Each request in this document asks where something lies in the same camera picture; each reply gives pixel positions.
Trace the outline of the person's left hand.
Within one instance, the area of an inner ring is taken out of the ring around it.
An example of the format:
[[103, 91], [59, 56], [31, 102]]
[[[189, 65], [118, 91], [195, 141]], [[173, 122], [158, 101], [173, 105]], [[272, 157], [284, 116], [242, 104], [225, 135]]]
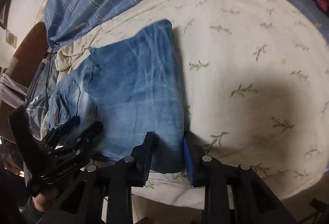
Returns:
[[32, 201], [36, 210], [40, 212], [48, 211], [57, 201], [60, 193], [57, 188], [49, 188], [39, 193], [36, 197], [32, 197]]

